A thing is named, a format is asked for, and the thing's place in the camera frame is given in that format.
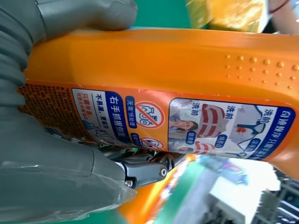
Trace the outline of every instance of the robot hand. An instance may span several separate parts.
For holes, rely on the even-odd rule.
[[[17,89],[37,42],[82,26],[126,29],[136,15],[133,0],[0,0],[0,222],[74,219],[125,201],[122,167],[45,133],[18,111],[25,100]]]

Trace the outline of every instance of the photo on label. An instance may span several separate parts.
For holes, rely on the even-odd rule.
[[[287,107],[176,98],[170,103],[168,150],[260,160],[286,135]]]

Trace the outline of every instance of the product label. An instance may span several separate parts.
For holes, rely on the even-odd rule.
[[[269,100],[39,81],[19,91],[26,99],[20,110],[48,133],[188,154],[265,159],[285,142],[295,118],[294,109]]]
[[[168,149],[260,160],[279,146],[294,116],[288,107],[177,98],[170,103]]]

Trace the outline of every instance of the orange plastic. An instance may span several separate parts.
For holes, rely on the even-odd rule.
[[[297,36],[208,30],[85,31],[37,46],[28,79],[288,106],[298,114]],[[267,161],[299,179],[299,119]]]

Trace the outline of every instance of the orange bottle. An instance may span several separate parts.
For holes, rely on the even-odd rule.
[[[20,92],[85,142],[268,161],[299,179],[297,37],[85,31],[40,44]]]

